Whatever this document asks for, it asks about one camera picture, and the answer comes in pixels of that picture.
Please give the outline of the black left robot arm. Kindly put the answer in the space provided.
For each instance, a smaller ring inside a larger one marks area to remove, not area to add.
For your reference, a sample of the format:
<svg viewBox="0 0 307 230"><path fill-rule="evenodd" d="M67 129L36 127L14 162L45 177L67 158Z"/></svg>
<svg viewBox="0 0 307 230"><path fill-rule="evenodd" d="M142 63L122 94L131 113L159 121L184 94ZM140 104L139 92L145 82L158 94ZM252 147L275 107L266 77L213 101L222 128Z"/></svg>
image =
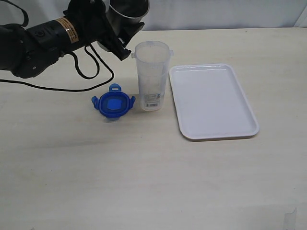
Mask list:
<svg viewBox="0 0 307 230"><path fill-rule="evenodd" d="M63 17L31 28L26 28L24 12L23 24L0 27L0 68L23 79L36 77L60 57L93 42L124 60L149 7L147 0L72 0Z"/></svg>

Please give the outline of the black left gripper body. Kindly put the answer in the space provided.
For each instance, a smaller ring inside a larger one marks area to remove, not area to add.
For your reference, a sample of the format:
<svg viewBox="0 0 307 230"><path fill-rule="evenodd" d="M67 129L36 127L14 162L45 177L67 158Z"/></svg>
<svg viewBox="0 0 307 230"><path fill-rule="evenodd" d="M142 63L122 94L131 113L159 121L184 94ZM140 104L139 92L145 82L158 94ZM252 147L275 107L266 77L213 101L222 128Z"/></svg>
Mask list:
<svg viewBox="0 0 307 230"><path fill-rule="evenodd" d="M79 41L74 42L74 46L82 47L97 41L119 60L130 55L131 51L124 47L110 25L103 1L71 0L63 13L76 30Z"/></svg>

